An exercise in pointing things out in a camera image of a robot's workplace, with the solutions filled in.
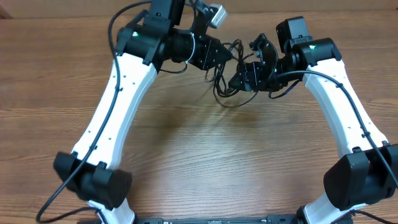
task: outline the wooden surface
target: wooden surface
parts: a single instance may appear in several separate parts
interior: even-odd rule
[[[119,9],[141,0],[0,0],[12,18],[113,16]],[[398,0],[205,0],[223,4],[230,13],[350,11],[396,9]],[[136,14],[132,9],[127,14]]]
[[[233,14],[222,29],[209,31],[222,41],[239,37],[245,43],[264,32],[277,44],[275,26],[299,15],[314,38],[336,42],[368,114],[397,143],[398,11]],[[192,18],[184,18],[188,27]],[[54,157],[79,140],[108,81],[109,19],[0,20],[0,223],[35,223],[61,184]],[[117,20],[116,30],[130,19]],[[229,63],[228,71],[234,67]],[[300,84],[284,98],[262,93],[227,110],[216,104],[204,77],[193,66],[181,75],[160,73],[145,95],[121,164],[134,176],[131,208],[140,217],[258,217],[294,213],[314,201],[338,156],[310,92]],[[226,103],[248,97],[242,93]],[[64,191],[45,217],[81,206]],[[366,211],[398,222],[398,198]]]

